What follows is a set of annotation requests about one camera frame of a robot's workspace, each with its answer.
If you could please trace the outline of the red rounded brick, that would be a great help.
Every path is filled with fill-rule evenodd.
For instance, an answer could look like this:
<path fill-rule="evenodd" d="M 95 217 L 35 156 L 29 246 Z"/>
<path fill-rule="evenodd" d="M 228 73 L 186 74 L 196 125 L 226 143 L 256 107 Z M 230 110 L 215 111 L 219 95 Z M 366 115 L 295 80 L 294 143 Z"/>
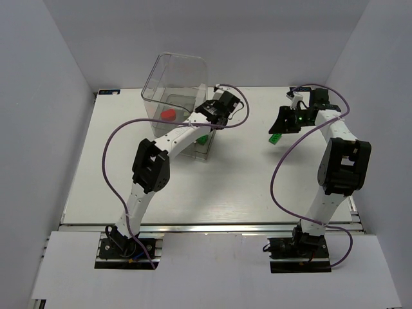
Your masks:
<path fill-rule="evenodd" d="M 160 118 L 164 121 L 174 122 L 176 120 L 176 111 L 174 109 L 166 109 L 160 113 Z"/>

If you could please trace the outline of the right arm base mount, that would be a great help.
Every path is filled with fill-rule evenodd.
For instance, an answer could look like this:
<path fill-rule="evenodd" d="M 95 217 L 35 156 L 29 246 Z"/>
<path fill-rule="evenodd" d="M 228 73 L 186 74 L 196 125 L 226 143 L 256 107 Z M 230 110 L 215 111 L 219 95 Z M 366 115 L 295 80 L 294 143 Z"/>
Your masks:
<path fill-rule="evenodd" d="M 325 239 L 319 245 L 296 244 L 292 238 L 268 238 L 262 248 L 269 254 L 272 274 L 309 274 L 331 272 Z"/>

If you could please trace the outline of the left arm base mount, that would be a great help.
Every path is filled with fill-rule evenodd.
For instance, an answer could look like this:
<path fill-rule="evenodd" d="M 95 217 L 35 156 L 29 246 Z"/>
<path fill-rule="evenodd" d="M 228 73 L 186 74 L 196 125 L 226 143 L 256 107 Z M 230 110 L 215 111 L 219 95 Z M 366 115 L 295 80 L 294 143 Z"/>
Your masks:
<path fill-rule="evenodd" d="M 154 238 L 143 238 L 140 241 L 145 246 L 154 268 L 144 250 L 136 242 L 132 243 L 131 248 L 122 254 L 107 238 L 102 238 L 99 241 L 94 268 L 104 270 L 154 270 L 160 262 L 163 241 Z"/>

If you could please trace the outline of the green long brick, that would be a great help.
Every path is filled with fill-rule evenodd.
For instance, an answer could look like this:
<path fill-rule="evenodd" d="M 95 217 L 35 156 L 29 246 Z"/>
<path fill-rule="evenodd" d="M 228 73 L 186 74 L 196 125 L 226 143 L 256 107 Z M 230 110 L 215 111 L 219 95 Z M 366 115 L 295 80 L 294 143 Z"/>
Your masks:
<path fill-rule="evenodd" d="M 281 137 L 282 137 L 282 134 L 275 133 L 275 134 L 273 134 L 273 135 L 268 139 L 268 141 L 269 141 L 272 145 L 276 145 L 276 144 L 280 141 Z"/>

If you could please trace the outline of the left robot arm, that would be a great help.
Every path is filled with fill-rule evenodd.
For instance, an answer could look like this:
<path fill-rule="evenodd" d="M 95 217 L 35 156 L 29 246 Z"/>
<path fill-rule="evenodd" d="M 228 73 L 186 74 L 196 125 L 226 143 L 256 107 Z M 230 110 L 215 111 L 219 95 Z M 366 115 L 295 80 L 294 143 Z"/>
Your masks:
<path fill-rule="evenodd" d="M 131 192 L 127 200 L 120 200 L 124 211 L 114 226 L 106 228 L 106 236 L 122 257 L 131 257 L 137 251 L 142 219 L 155 193 L 168 184 L 171 161 L 197 139 L 223 129 L 240 103 L 232 93 L 217 89 L 211 100 L 170 132 L 139 143 L 132 164 Z"/>

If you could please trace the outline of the green square brick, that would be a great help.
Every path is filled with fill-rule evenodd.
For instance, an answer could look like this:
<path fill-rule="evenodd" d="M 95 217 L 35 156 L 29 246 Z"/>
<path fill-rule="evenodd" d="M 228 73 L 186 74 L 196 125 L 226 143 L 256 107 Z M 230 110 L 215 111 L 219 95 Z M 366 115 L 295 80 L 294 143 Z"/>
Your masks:
<path fill-rule="evenodd" d="M 200 145 L 205 145 L 207 143 L 208 139 L 209 139 L 208 135 L 203 135 L 203 136 L 201 136 L 200 138 L 198 138 L 196 140 L 196 143 L 200 144 Z"/>

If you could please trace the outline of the clear plastic drawer cover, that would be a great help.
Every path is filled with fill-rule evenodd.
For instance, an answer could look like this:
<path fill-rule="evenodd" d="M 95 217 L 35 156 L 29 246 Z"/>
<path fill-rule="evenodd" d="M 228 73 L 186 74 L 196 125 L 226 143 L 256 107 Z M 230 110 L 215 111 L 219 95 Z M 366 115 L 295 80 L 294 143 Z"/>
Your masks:
<path fill-rule="evenodd" d="M 204 59 L 197 56 L 163 52 L 159 54 L 141 91 L 145 110 L 153 118 L 165 91 L 184 94 L 206 94 L 208 70 Z"/>

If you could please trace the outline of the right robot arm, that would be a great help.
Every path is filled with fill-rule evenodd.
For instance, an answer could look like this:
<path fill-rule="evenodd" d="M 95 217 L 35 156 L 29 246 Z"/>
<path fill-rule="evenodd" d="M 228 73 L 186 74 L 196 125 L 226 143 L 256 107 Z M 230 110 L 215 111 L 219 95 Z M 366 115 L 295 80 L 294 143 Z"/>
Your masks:
<path fill-rule="evenodd" d="M 338 206 L 364 185 L 371 144 L 359 140 L 344 122 L 346 112 L 330 103 L 329 91 L 308 86 L 290 88 L 289 106 L 281 106 L 271 134 L 299 133 L 302 127 L 319 130 L 326 149 L 319 164 L 319 189 L 304 216 L 292 232 L 289 245 L 295 250 L 315 250 L 321 246 Z"/>

